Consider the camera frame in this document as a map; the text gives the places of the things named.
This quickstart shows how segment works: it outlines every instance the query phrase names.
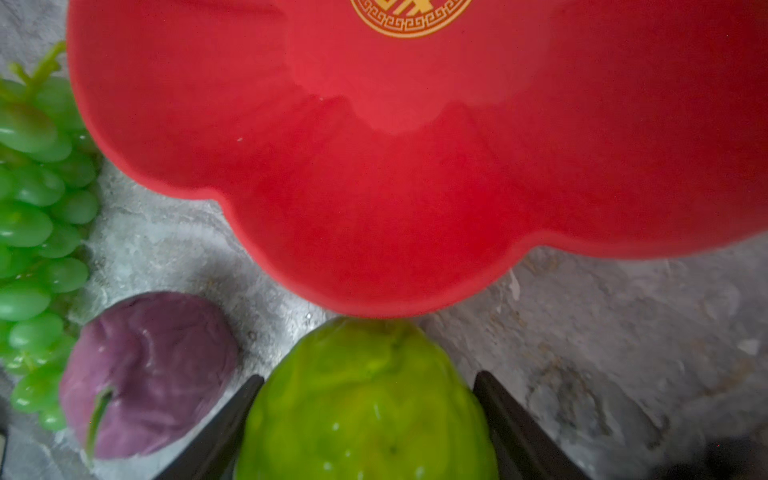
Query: red bowl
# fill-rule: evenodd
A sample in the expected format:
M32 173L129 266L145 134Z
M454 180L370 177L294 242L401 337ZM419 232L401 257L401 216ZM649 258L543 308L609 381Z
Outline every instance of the red bowl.
M763 0L71 0L87 126L332 310L768 227Z

